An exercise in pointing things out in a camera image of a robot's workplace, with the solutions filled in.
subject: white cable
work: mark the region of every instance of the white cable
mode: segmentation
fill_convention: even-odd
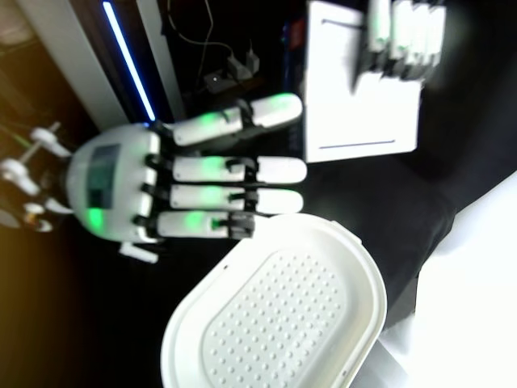
[[[176,25],[174,24],[174,20],[172,19],[172,16],[170,16],[170,0],[167,0],[167,16],[169,17],[170,26],[178,33],[178,36],[181,39],[185,40],[186,42],[188,42],[190,44],[198,44],[198,45],[201,45],[201,46],[222,46],[222,47],[226,47],[230,51],[231,56],[233,57],[233,50],[226,43],[222,43],[222,42],[199,42],[197,40],[188,39],[187,37],[183,36],[181,34],[181,32],[179,32],[178,29],[176,28]]]
[[[203,65],[204,65],[204,57],[207,52],[207,43],[210,40],[210,35],[212,34],[213,30],[213,17],[212,17],[212,10],[210,10],[210,4],[208,4],[208,0],[204,0],[205,5],[207,6],[207,12],[208,17],[210,18],[210,28],[208,29],[207,38],[204,40],[204,46],[203,46],[203,54],[201,55],[201,63],[200,68],[197,71],[197,77],[195,78],[195,85],[194,88],[197,87],[198,82],[200,81],[201,73],[203,72]]]

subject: dark background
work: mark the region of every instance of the dark background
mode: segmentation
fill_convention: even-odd
[[[303,15],[304,3],[210,3],[212,40],[230,44],[240,57],[252,39],[261,58],[263,84],[242,94],[280,91],[282,29]],[[365,2],[346,3],[365,8]],[[160,4],[165,10],[166,2]],[[450,1],[448,6],[443,61],[422,94],[418,150],[311,165],[297,187],[305,212],[337,220],[363,239],[383,274],[390,305],[449,231],[456,211],[517,169],[517,5]],[[185,36],[204,39],[203,0],[173,0],[172,11]],[[191,94],[201,48],[179,40],[168,27],[164,32],[182,92]],[[225,54],[209,48],[204,72],[220,68]],[[0,69],[32,106],[21,117],[5,101],[0,104],[4,120],[23,119],[27,128],[21,133],[59,120],[70,143],[96,134],[37,41],[1,56]],[[203,97],[188,101],[190,112],[215,103]],[[2,146],[5,152],[17,150],[7,139]],[[0,385],[5,387],[161,386],[159,352],[168,318],[234,244],[174,241],[151,266],[119,257],[115,244],[89,235],[72,217],[49,235],[1,229],[0,243]]]

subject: blue led light strip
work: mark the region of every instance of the blue led light strip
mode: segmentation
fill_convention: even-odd
[[[120,30],[119,22],[115,17],[113,7],[111,6],[110,2],[103,2],[103,7],[104,12],[106,12],[107,18],[110,21],[111,29],[115,34],[116,41],[119,44],[120,51],[122,52],[122,55],[124,56],[124,59],[126,61],[126,65],[128,66],[129,73],[131,73],[132,80],[135,82],[135,86],[137,87],[140,99],[142,100],[145,110],[147,111],[147,116],[149,116],[149,119],[151,121],[154,121],[156,119],[156,116],[154,115],[153,108],[151,107],[149,99],[147,98],[147,94],[145,93],[144,86],[142,85],[140,76],[137,72],[137,68],[135,67],[134,62],[132,61],[131,54],[128,50],[128,46],[126,45],[126,41],[124,39],[124,36],[122,35],[122,31]]]

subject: glowing blue light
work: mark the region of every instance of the glowing blue light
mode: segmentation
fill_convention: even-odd
[[[119,44],[120,51],[124,56],[126,61],[126,65],[128,65],[129,73],[131,73],[132,80],[135,82],[135,86],[137,87],[138,94],[144,104],[145,110],[147,111],[147,116],[151,121],[156,119],[153,109],[151,108],[151,104],[149,99],[147,98],[147,94],[145,93],[144,86],[140,80],[140,76],[138,75],[137,68],[135,67],[134,62],[132,61],[131,54],[129,53],[128,46],[126,45],[126,41],[124,36],[122,35],[122,31],[120,30],[119,22],[115,17],[115,12],[113,12],[113,7],[110,2],[103,2],[104,12],[106,12],[106,16],[110,21],[111,29],[115,34],[116,41]]]

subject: white basket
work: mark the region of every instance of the white basket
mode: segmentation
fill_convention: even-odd
[[[385,315],[379,270],[351,232],[305,214],[260,220],[173,313],[163,385],[346,387]]]

